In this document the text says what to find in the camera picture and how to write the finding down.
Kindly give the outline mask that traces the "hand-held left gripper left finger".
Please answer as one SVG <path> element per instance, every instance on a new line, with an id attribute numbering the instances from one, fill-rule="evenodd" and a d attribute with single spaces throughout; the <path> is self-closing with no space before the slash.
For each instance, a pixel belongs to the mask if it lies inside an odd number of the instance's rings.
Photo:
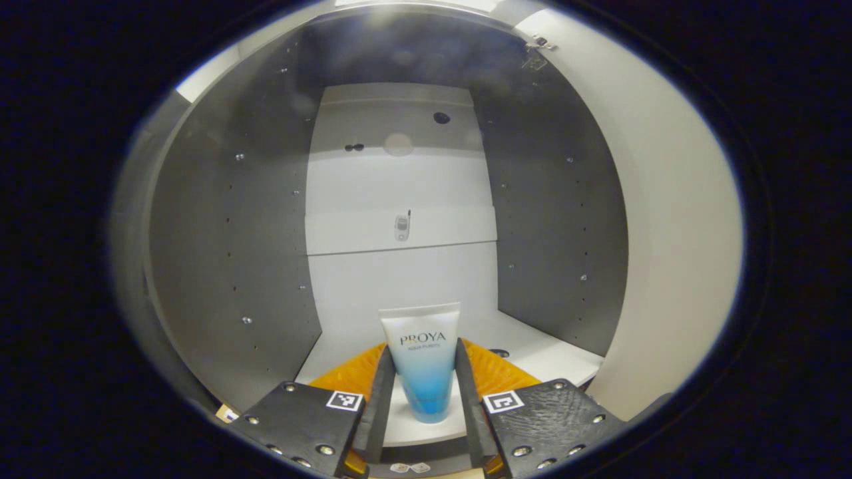
<path id="1" fill-rule="evenodd" d="M 308 478 L 366 478 L 383 451 L 396 370 L 383 343 L 313 381 L 286 381 L 230 434 Z"/>

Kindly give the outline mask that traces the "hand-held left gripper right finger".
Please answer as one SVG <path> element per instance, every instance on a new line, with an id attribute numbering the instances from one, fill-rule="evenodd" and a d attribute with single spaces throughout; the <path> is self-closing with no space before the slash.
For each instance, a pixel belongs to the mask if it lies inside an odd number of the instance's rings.
<path id="1" fill-rule="evenodd" d="M 626 428 L 569 380 L 538 380 L 466 339 L 455 372 L 471 464 L 487 478 L 554 478 Z"/>

